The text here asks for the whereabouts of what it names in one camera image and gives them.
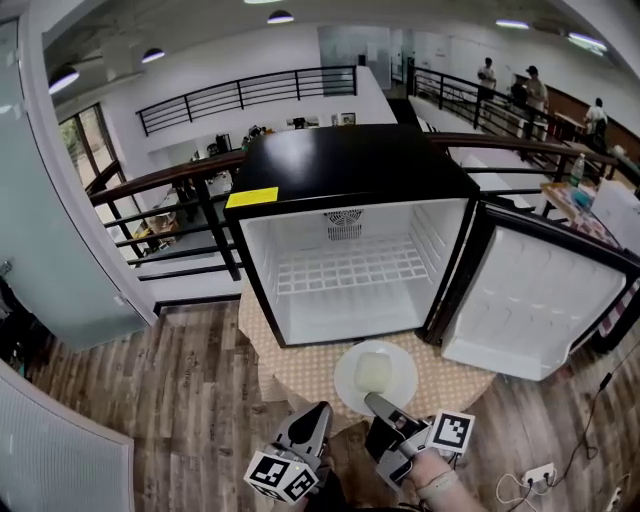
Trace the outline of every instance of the window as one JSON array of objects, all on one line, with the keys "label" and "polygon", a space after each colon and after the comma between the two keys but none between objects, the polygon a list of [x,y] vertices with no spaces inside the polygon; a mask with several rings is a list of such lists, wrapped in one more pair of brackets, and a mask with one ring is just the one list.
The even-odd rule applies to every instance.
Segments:
[{"label": "window", "polygon": [[85,188],[115,161],[100,105],[61,123],[60,134]]}]

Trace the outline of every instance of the power outlet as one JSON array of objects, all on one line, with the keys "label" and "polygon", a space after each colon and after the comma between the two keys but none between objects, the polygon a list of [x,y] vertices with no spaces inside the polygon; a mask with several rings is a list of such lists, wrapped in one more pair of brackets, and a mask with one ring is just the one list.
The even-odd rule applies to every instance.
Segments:
[{"label": "power outlet", "polygon": [[530,469],[524,475],[522,475],[522,485],[528,486],[529,480],[532,480],[534,484],[542,482],[544,481],[544,475],[548,475],[548,478],[551,481],[554,470],[555,466],[553,465],[553,462],[544,466],[540,466],[539,468]]},{"label": "power outlet", "polygon": [[613,491],[613,495],[609,500],[609,504],[607,508],[604,509],[605,512],[612,512],[613,510],[617,510],[618,505],[620,505],[620,501],[622,500],[622,487],[616,487],[616,490]]}]

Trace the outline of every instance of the wooden floor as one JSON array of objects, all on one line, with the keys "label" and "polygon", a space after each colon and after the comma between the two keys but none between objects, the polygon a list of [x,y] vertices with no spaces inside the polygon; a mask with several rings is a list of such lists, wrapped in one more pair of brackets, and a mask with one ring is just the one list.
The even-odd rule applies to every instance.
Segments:
[{"label": "wooden floor", "polygon": [[[153,329],[81,354],[53,343],[50,362],[31,375],[65,405],[135,439],[138,512],[270,508],[242,475],[289,407],[261,402],[256,354],[236,328],[237,309],[237,302],[165,309]],[[476,426],[458,473],[489,510],[510,509],[495,499],[503,473],[520,475],[550,461],[564,471],[601,379],[638,332],[607,357],[581,350],[542,383],[498,377],[469,409]],[[588,435],[597,457],[588,461],[581,449],[565,482],[531,498],[538,511],[602,512],[632,467],[623,482],[629,484],[625,502],[640,492],[639,390],[640,349],[598,399]],[[396,498],[373,474],[365,436],[359,424],[331,440],[345,494],[359,507],[393,504]],[[501,497],[520,491],[505,480]]]}]

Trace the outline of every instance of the plate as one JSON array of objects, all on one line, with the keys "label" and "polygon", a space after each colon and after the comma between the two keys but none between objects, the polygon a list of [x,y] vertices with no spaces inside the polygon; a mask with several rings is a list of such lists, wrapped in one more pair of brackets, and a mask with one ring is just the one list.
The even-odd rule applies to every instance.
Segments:
[{"label": "plate", "polygon": [[391,359],[391,382],[382,393],[396,407],[407,405],[418,389],[418,369],[413,357],[404,349],[381,340],[369,340],[351,347],[340,358],[333,371],[333,385],[340,400],[359,414],[374,416],[369,406],[364,403],[367,393],[358,391],[355,386],[356,366],[360,355],[365,352],[386,354]]}]

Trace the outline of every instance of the bracelet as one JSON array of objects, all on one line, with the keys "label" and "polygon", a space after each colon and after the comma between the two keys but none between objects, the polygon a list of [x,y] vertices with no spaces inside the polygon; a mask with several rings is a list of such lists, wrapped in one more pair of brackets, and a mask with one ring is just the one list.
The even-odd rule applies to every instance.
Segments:
[{"label": "bracelet", "polygon": [[429,506],[429,504],[436,500],[438,496],[445,491],[448,491],[459,481],[460,479],[458,478],[458,475],[456,475],[456,472],[452,469],[433,479],[429,485],[425,485],[418,489],[417,493],[420,499],[425,500],[427,502],[427,506]]}]

